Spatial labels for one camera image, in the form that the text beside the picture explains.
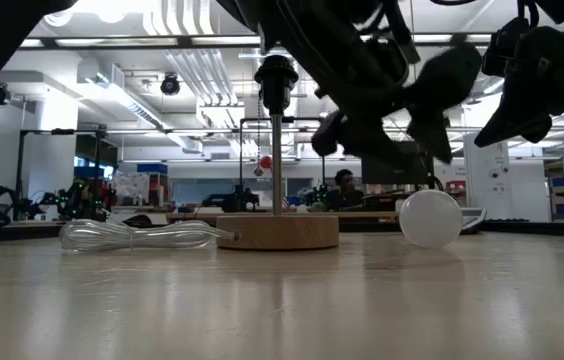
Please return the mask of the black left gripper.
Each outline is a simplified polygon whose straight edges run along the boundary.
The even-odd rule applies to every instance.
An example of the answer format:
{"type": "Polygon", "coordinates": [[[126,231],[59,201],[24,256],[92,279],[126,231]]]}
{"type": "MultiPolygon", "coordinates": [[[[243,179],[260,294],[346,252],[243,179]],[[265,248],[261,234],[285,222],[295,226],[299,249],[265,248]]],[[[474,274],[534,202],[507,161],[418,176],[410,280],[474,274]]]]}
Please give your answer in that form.
{"type": "Polygon", "coordinates": [[[411,117],[407,134],[434,158],[450,164],[450,122],[445,111],[468,97],[480,67],[478,50],[468,43],[457,44],[426,62],[413,84],[374,90],[359,104],[329,114],[311,138],[313,150],[320,156],[335,153],[338,146],[353,156],[397,150],[383,129],[383,118],[404,109],[411,117]]]}

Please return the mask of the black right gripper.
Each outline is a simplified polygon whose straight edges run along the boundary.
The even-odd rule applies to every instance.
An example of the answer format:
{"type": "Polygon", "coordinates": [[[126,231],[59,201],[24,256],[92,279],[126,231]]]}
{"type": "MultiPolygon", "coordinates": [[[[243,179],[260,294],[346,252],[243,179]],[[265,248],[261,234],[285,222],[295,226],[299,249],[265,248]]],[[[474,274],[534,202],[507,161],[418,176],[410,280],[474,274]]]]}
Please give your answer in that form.
{"type": "Polygon", "coordinates": [[[476,146],[514,137],[538,143],[551,130],[551,116],[564,113],[564,32],[513,19],[504,26],[504,44],[512,49],[504,94],[476,146]]]}

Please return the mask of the white globe lightbulb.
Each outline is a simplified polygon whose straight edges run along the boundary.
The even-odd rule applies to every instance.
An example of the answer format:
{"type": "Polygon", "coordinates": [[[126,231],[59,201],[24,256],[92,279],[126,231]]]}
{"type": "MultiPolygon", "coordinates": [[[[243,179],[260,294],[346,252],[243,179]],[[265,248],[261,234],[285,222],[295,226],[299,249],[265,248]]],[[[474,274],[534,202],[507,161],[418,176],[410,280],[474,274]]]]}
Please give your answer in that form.
{"type": "Polygon", "coordinates": [[[443,248],[458,239],[463,216],[458,203],[439,190],[420,190],[411,194],[399,211],[403,235],[421,248],[443,248]]]}

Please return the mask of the round wooden lamp base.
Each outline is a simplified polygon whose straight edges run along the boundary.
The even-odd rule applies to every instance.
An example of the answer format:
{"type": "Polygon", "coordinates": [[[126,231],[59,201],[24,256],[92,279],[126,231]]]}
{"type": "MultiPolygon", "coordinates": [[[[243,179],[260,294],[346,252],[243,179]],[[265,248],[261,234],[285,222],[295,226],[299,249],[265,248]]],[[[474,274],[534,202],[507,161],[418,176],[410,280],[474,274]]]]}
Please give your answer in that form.
{"type": "Polygon", "coordinates": [[[266,57],[254,75],[260,85],[259,98],[268,109],[272,125],[273,205],[269,213],[224,215],[216,219],[220,230],[232,232],[217,242],[223,249],[300,251],[334,248],[339,245],[336,216],[283,212],[282,123],[298,74],[282,55],[266,57]]]}

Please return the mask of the black computer monitor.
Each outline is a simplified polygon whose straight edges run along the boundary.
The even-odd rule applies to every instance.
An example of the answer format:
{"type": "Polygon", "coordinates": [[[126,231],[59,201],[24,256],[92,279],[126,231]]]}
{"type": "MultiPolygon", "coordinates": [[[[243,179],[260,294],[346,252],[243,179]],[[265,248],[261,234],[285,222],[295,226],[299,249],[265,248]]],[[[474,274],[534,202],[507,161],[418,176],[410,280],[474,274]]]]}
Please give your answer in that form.
{"type": "Polygon", "coordinates": [[[377,157],[361,159],[364,184],[422,185],[430,175],[428,153],[416,142],[395,142],[397,150],[387,150],[377,157]]]}

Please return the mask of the grey desk calculator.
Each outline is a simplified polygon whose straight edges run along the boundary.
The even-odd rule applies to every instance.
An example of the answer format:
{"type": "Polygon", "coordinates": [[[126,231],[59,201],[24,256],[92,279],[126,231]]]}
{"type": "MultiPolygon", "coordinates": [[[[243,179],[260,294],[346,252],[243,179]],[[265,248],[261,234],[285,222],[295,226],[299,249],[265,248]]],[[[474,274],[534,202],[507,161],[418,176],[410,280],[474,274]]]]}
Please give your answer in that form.
{"type": "Polygon", "coordinates": [[[461,235],[472,235],[480,231],[486,219],[487,211],[484,208],[462,208],[463,225],[461,235]]]}

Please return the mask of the person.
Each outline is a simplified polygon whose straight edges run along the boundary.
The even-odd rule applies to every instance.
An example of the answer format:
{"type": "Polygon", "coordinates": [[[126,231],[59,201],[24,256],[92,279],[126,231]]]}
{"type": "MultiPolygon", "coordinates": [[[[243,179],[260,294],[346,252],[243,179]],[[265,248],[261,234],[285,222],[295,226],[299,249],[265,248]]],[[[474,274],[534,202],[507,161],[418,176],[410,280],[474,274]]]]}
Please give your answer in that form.
{"type": "Polygon", "coordinates": [[[353,173],[349,169],[339,170],[334,181],[336,188],[330,190],[326,196],[326,206],[329,211],[340,211],[363,203],[365,194],[355,188],[353,173]]]}

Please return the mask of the black metal rig frame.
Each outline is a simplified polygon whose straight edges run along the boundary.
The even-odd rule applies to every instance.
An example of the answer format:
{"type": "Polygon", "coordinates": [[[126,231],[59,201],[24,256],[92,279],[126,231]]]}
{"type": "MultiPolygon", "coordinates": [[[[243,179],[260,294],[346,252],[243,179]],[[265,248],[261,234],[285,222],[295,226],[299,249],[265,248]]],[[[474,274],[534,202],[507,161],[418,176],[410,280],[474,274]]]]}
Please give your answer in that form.
{"type": "MultiPolygon", "coordinates": [[[[298,121],[318,121],[317,117],[294,117],[294,116],[281,116],[281,133],[312,133],[314,129],[309,126],[300,126],[296,127],[295,123],[298,121]]],[[[271,133],[271,140],[270,143],[273,145],[274,142],[274,131],[273,131],[273,119],[272,118],[264,118],[264,117],[255,117],[255,118],[242,118],[239,121],[239,127],[237,129],[237,134],[239,137],[238,140],[238,156],[239,156],[239,181],[238,184],[234,187],[234,200],[236,209],[239,211],[247,211],[247,212],[264,212],[264,209],[259,209],[259,197],[257,197],[250,188],[247,188],[244,185],[244,175],[243,175],[243,164],[244,160],[244,146],[247,144],[246,140],[244,139],[244,134],[247,131],[255,132],[256,133],[256,142],[255,142],[255,159],[254,162],[256,164],[255,174],[256,176],[261,176],[260,170],[264,170],[264,167],[261,165],[261,160],[264,156],[261,154],[261,145],[260,145],[260,136],[265,131],[269,131],[271,133]]],[[[277,191],[280,192],[281,195],[281,204],[283,208],[288,208],[289,206],[295,206],[298,204],[298,201],[292,201],[291,203],[288,202],[288,181],[282,177],[283,172],[281,169],[278,169],[278,172],[275,173],[275,160],[279,158],[280,160],[289,161],[289,158],[284,158],[282,155],[272,155],[271,156],[271,164],[268,168],[268,171],[271,175],[272,180],[272,191],[273,194],[276,194],[277,191]]]]}
{"type": "Polygon", "coordinates": [[[29,134],[34,135],[47,135],[47,136],[72,136],[72,135],[94,135],[95,136],[95,165],[92,167],[93,170],[93,182],[94,184],[90,187],[91,189],[91,218],[96,220],[98,206],[100,205],[100,200],[98,199],[98,190],[100,188],[100,165],[101,165],[101,141],[105,135],[108,134],[105,126],[102,125],[95,130],[74,130],[74,129],[61,129],[55,128],[52,130],[34,130],[34,129],[23,129],[19,131],[18,140],[18,153],[17,153],[17,167],[16,167],[16,183],[15,183],[15,193],[16,198],[20,199],[23,194],[23,180],[22,180],[22,168],[24,161],[24,148],[26,136],[29,134]]]}

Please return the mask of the black aluminium table frame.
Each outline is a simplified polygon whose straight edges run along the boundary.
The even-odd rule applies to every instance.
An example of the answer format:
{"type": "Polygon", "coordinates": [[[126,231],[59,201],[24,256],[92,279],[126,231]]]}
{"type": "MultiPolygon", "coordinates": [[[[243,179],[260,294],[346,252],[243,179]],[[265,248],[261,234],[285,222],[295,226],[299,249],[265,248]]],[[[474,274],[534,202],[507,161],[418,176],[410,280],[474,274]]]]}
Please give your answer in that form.
{"type": "MultiPolygon", "coordinates": [[[[0,242],[57,237],[61,227],[62,223],[11,224],[0,228],[0,242]]],[[[344,220],[340,222],[339,230],[341,233],[397,233],[400,227],[397,223],[344,220]]],[[[484,220],[479,225],[463,230],[461,234],[473,235],[479,232],[564,236],[564,222],[484,220]]]]}

